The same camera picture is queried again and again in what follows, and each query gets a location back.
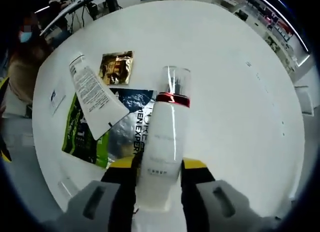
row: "round table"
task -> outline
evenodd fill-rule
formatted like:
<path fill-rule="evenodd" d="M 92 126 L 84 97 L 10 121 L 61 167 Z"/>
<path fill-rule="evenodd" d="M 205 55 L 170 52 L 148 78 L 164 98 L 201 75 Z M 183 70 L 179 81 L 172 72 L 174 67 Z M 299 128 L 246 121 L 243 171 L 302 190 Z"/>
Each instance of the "round table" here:
<path fill-rule="evenodd" d="M 197 1 L 157 1 L 104 16 L 80 29 L 43 63 L 33 98 L 38 161 L 53 197 L 66 210 L 77 190 L 105 170 L 62 151 L 75 93 L 69 63 L 82 52 L 98 73 L 102 54 L 134 51 L 125 88 L 158 89 L 162 67 L 191 71 L 185 156 L 207 164 L 217 180 L 244 194 L 261 216 L 274 214 L 295 190 L 304 155 L 304 125 L 294 86 L 271 48 L 225 9 Z M 50 113 L 61 78 L 66 98 Z"/>

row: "red ring on bottle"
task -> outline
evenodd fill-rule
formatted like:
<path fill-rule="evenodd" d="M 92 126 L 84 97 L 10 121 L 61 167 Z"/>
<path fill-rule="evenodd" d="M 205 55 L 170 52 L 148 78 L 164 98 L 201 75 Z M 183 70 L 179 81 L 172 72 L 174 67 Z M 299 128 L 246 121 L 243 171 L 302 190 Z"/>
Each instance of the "red ring on bottle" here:
<path fill-rule="evenodd" d="M 186 107 L 190 108 L 190 99 L 186 96 L 179 95 L 179 94 L 160 92 L 157 95 L 155 101 L 168 102 L 168 103 L 182 105 L 182 106 L 186 106 Z"/>

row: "face mask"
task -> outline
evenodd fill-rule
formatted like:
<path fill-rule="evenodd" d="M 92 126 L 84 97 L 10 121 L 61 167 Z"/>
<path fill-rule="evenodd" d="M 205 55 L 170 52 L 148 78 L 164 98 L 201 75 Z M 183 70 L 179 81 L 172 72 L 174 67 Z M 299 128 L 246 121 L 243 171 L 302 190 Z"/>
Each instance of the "face mask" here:
<path fill-rule="evenodd" d="M 30 40 L 32 32 L 22 32 L 19 36 L 20 42 L 27 42 Z"/>

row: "product display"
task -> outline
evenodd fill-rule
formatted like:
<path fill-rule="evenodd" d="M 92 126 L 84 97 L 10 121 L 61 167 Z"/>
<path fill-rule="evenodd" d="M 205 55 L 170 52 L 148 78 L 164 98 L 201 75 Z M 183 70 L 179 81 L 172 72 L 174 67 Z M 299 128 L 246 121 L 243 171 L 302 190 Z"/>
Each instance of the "product display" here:
<path fill-rule="evenodd" d="M 157 94 L 149 90 L 119 88 L 111 88 L 111 91 L 129 110 L 129 114 L 96 141 L 75 95 L 62 147 L 64 152 L 103 168 L 116 159 L 143 152 Z"/>
<path fill-rule="evenodd" d="M 148 141 L 136 187 L 137 205 L 147 211 L 167 211 L 184 155 L 190 107 L 190 71 L 163 69 L 162 90 L 156 97 Z"/>
<path fill-rule="evenodd" d="M 95 140 L 129 113 L 112 91 L 89 67 L 84 55 L 76 57 L 69 65 L 84 118 Z"/>
<path fill-rule="evenodd" d="M 104 54 L 99 77 L 106 85 L 129 84 L 133 56 L 132 51 Z"/>

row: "white bottle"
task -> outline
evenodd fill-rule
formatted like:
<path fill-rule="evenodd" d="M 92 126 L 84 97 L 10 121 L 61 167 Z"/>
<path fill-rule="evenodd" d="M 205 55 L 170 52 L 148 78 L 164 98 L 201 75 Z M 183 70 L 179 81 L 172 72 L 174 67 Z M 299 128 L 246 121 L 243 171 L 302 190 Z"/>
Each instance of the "white bottle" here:
<path fill-rule="evenodd" d="M 69 69 L 84 118 L 93 138 L 98 140 L 129 110 L 92 71 L 84 55 L 76 57 Z"/>
<path fill-rule="evenodd" d="M 167 211 L 170 190 L 177 183 L 184 155 L 190 107 L 190 71 L 167 66 L 165 84 L 153 106 L 136 187 L 137 205 Z"/>

